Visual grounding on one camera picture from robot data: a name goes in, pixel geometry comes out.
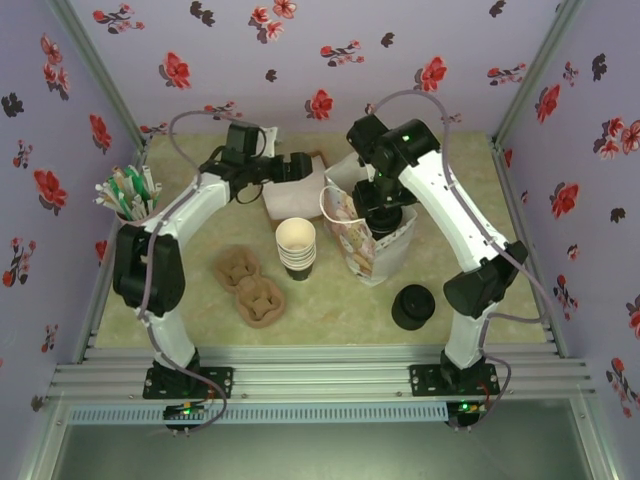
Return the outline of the white patterned paper gift bag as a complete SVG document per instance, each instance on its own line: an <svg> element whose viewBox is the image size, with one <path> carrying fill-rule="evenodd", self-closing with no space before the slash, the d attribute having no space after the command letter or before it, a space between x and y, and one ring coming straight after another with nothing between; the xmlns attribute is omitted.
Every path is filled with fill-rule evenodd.
<svg viewBox="0 0 640 480"><path fill-rule="evenodd" d="M372 173L372 168L359 165L358 155L352 152L325 170L325 186L319 194L326 228L348 268L367 286L376 286L401 269L417 220L415 209L404 207L400 225L393 233L380 240L373 237L366 222L357 217L353 198L355 184L370 179Z"/></svg>

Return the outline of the green paper-wrapped straw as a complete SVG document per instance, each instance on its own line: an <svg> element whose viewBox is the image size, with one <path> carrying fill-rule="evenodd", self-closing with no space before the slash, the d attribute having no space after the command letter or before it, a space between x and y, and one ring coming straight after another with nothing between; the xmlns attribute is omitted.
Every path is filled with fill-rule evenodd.
<svg viewBox="0 0 640 480"><path fill-rule="evenodd" d="M130 185L130 190L134 198L139 197L140 201L146 200L146 190L142 176L136 169L131 166L125 168L125 177L127 183Z"/></svg>
<svg viewBox="0 0 640 480"><path fill-rule="evenodd" d="M125 218L129 221L133 221L134 217L133 217L133 213L131 211L131 208L129 206L129 203L127 202L126 196L123 192L123 190L118 186L118 184L116 183L115 179L113 177L110 178L109 180L111 188L114 192L114 194L116 195L118 202L121 206L121 209L123 211L123 215L125 216Z"/></svg>

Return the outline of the brown pulp cup carrier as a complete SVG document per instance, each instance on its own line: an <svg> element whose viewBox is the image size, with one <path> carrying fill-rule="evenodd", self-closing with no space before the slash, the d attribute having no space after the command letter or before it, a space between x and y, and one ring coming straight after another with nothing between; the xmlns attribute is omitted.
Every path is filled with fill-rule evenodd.
<svg viewBox="0 0 640 480"><path fill-rule="evenodd" d="M263 275L259 260L248 247L236 245L222 252L214 263L214 275L234 296L236 308L249 327L266 328L283 316L283 292Z"/></svg>

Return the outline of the stack of dark paper cups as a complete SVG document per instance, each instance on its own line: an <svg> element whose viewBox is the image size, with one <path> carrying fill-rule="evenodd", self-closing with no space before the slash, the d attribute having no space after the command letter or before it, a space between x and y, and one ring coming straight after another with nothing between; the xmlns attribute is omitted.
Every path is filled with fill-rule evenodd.
<svg viewBox="0 0 640 480"><path fill-rule="evenodd" d="M316 229L303 218L284 220L276 229L275 239L282 265L294 281L305 281L316 260Z"/></svg>

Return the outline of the pink straw holder cup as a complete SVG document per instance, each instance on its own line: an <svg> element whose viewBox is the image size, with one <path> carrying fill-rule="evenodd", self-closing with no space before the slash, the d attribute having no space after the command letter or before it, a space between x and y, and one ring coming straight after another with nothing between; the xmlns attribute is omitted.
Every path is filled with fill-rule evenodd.
<svg viewBox="0 0 640 480"><path fill-rule="evenodd" d="M164 208L158 204L148 215L138 220L127 220L122 214L117 213L116 218L121 225L129 225L142 229L145 232L152 233L156 225L162 217Z"/></svg>

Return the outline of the right control board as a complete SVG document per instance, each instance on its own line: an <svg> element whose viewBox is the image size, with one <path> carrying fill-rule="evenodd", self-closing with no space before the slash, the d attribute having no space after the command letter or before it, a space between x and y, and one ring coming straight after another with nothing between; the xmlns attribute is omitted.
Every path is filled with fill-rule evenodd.
<svg viewBox="0 0 640 480"><path fill-rule="evenodd" d="M471 429L486 416L491 401L459 401L448 402L448 419L445 423L453 429Z"/></svg>

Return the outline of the left control board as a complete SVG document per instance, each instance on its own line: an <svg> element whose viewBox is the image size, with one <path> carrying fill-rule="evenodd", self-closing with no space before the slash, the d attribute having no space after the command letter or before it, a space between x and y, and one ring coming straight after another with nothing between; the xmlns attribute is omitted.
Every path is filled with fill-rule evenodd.
<svg viewBox="0 0 640 480"><path fill-rule="evenodd" d="M205 421L207 406L204 403L186 402L167 406L162 414L164 425L176 433L187 433Z"/></svg>

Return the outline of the right aluminium corner post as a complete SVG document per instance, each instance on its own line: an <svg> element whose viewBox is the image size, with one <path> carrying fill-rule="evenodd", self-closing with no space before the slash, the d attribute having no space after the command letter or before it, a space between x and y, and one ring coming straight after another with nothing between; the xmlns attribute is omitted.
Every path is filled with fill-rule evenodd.
<svg viewBox="0 0 640 480"><path fill-rule="evenodd" d="M554 20L528 67L516 96L509 105L497 131L492 136L492 141L495 145L503 145L514 130L519 117L525 110L526 102L535 92L538 82L542 79L557 49L562 45L564 37L570 31L572 23L586 3L587 0L562 0L559 3Z"/></svg>

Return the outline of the aluminium corner post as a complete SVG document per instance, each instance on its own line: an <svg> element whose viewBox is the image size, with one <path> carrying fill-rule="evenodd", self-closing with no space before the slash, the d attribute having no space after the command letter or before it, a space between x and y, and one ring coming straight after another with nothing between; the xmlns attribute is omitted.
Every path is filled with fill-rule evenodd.
<svg viewBox="0 0 640 480"><path fill-rule="evenodd" d="M516 96L509 105L497 131L492 136L492 141L495 145L503 145L514 130L519 117L525 110L526 102L535 92L538 82L542 79L557 49L562 45L564 37L570 31L572 23L586 3L587 0L562 0L559 3L554 20L528 67Z"/></svg>
<svg viewBox="0 0 640 480"><path fill-rule="evenodd" d="M109 104L114 109L128 136L134 142L137 149L142 151L146 145L146 141L139 132L134 118L126 106L124 98L119 92L112 76L106 68L106 64L103 62L94 42L91 40L87 30L83 26L70 0L45 1L70 37L85 66L91 73L97 85L100 87L102 93L107 97Z"/></svg>

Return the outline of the left aluminium corner post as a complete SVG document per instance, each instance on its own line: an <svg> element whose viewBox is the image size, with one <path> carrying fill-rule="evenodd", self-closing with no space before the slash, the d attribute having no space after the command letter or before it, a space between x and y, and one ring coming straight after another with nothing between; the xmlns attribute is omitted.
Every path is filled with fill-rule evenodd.
<svg viewBox="0 0 640 480"><path fill-rule="evenodd" d="M94 42L91 40L87 30L83 26L70 0L45 1L70 37L85 66L91 73L97 85L100 87L102 93L107 97L109 104L114 109L128 136L134 142L137 149L142 151L146 145L146 141L139 132L134 118L126 106L124 98L119 92L112 76L106 68L106 64L103 62Z"/></svg>

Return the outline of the aluminium front frame rail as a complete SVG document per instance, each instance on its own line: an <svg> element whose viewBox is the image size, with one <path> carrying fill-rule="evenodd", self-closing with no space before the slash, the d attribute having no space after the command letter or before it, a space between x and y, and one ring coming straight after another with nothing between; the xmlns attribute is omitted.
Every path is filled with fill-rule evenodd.
<svg viewBox="0 0 640 480"><path fill-rule="evenodd" d="M440 347L303 346L201 348L205 366L233 369L235 403L376 402L411 398L409 368L436 363ZM552 343L494 345L508 362L497 369L507 400L592 396L585 361L563 358ZM151 353L90 348L83 362L58 366L48 395L68 402L139 403Z"/></svg>

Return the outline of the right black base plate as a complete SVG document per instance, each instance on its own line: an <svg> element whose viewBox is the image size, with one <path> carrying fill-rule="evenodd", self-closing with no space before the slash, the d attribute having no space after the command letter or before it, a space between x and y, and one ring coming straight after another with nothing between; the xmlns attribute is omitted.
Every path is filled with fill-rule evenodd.
<svg viewBox="0 0 640 480"><path fill-rule="evenodd" d="M409 367L409 381L414 397L497 395L500 384L493 364L459 370L439 364Z"/></svg>

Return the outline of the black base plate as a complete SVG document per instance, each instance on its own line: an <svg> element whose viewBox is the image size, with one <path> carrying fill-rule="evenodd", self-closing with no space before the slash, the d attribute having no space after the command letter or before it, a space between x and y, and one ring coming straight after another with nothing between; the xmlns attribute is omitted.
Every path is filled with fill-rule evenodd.
<svg viewBox="0 0 640 480"><path fill-rule="evenodd" d="M198 374L216 383L230 398L234 371L231 367L201 367ZM154 364L147 370L142 397L146 400L204 400L214 389L206 382Z"/></svg>
<svg viewBox="0 0 640 480"><path fill-rule="evenodd" d="M409 367L409 381L414 397L497 395L500 384L493 364L459 370L439 364Z"/></svg>

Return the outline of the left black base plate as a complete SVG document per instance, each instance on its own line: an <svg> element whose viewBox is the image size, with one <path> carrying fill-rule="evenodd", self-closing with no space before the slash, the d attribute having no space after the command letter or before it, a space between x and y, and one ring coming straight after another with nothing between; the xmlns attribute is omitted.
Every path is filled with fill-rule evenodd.
<svg viewBox="0 0 640 480"><path fill-rule="evenodd" d="M230 398L234 371L231 367L201 367L198 374L216 383ZM206 382L154 364L147 370L142 397L146 400L204 400L214 389Z"/></svg>

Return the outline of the aluminium lower frame bar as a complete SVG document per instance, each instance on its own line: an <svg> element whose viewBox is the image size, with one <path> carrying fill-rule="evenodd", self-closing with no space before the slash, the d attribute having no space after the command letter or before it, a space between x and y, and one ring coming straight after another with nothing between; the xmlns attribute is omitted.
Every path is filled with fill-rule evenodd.
<svg viewBox="0 0 640 480"><path fill-rule="evenodd" d="M27 448L18 480L53 480L64 446L71 408L63 397L48 399L41 409L44 423L36 430Z"/></svg>
<svg viewBox="0 0 640 480"><path fill-rule="evenodd" d="M624 480L599 401L579 396L572 398L570 404L592 480Z"/></svg>

